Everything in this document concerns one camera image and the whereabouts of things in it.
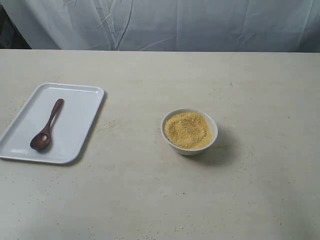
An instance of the spoon handle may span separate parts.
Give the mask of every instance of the spoon handle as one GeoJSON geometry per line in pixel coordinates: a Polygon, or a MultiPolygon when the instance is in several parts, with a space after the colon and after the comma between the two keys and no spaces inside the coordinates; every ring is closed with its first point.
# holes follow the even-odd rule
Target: spoon handle
{"type": "Polygon", "coordinates": [[[54,106],[53,106],[53,108],[52,108],[52,111],[51,111],[51,115],[50,115],[50,117],[49,117],[49,120],[48,120],[48,122],[47,122],[46,125],[45,125],[46,127],[48,127],[48,126],[51,125],[52,120],[54,119],[56,113],[59,111],[59,109],[61,108],[61,106],[62,106],[63,103],[64,103],[64,100],[63,100],[62,98],[58,99],[58,100],[55,102],[55,104],[54,104],[54,106]]]}

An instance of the table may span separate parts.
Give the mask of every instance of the table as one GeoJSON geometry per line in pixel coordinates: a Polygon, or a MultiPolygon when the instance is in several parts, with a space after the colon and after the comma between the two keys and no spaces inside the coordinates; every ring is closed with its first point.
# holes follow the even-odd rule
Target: table
{"type": "Polygon", "coordinates": [[[74,164],[0,161],[0,239],[320,238],[320,54],[0,50],[0,73],[0,133],[41,83],[107,93],[74,164]],[[217,122],[202,155],[161,136],[181,107],[217,122]]]}

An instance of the bowl rim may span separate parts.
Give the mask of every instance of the bowl rim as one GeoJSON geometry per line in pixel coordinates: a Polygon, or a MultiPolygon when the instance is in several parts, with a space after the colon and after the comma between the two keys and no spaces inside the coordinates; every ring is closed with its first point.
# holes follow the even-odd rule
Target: bowl rim
{"type": "Polygon", "coordinates": [[[161,134],[163,136],[163,138],[166,140],[166,142],[171,145],[172,147],[176,148],[176,149],[179,149],[179,150],[182,150],[182,151],[187,151],[187,152],[197,152],[197,151],[201,151],[201,150],[205,150],[207,148],[209,148],[212,144],[214,144],[214,142],[217,140],[217,137],[218,137],[218,126],[216,124],[216,122],[212,119],[212,117],[210,117],[208,114],[206,114],[204,111],[202,110],[199,110],[199,109],[195,109],[195,108],[190,108],[190,107],[187,107],[187,108],[177,108],[177,109],[174,109],[170,112],[168,112],[164,118],[162,119],[161,121],[161,134]],[[201,148],[195,148],[195,149],[188,149],[188,148],[182,148],[182,147],[179,147],[175,144],[173,144],[169,139],[168,137],[166,136],[165,134],[165,124],[166,124],[166,120],[168,118],[168,116],[170,115],[174,115],[175,112],[179,112],[179,113],[184,113],[184,112],[192,112],[192,113],[199,113],[203,116],[206,116],[212,123],[213,123],[213,128],[215,130],[215,135],[213,135],[213,132],[211,132],[211,134],[213,135],[212,136],[212,140],[211,142],[204,146],[204,147],[201,147],[201,148]]]}

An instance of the white cloth backdrop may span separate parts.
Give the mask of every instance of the white cloth backdrop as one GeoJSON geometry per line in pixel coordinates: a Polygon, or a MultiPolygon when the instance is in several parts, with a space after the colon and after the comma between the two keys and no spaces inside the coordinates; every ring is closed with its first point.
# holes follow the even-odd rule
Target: white cloth backdrop
{"type": "Polygon", "coordinates": [[[33,49],[320,52],[320,0],[0,0],[33,49]]]}

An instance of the white bowl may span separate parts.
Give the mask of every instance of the white bowl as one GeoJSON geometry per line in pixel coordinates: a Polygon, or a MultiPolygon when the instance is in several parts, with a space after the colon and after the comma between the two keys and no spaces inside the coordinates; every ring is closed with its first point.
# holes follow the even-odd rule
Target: white bowl
{"type": "Polygon", "coordinates": [[[192,109],[192,108],[180,108],[180,109],[176,109],[176,110],[173,110],[173,111],[169,112],[162,119],[162,122],[161,122],[161,134],[164,137],[164,139],[166,140],[166,142],[171,147],[173,147],[174,150],[177,153],[182,154],[182,155],[191,156],[191,155],[196,155],[196,154],[202,153],[204,150],[209,148],[216,141],[217,136],[218,136],[218,127],[217,127],[217,124],[215,123],[215,121],[211,117],[209,117],[205,112],[197,110],[197,109],[192,109]],[[174,145],[172,142],[169,141],[169,139],[167,138],[167,136],[165,134],[165,124],[166,124],[167,120],[173,115],[176,115],[176,114],[179,114],[179,113],[185,113],[185,112],[198,113],[198,114],[201,114],[203,116],[203,118],[206,121],[206,123],[208,124],[208,127],[209,127],[209,129],[211,131],[211,134],[212,134],[212,140],[208,145],[206,145],[206,146],[204,146],[202,148],[187,149],[187,148],[182,148],[182,147],[179,147],[177,145],[174,145]]]}

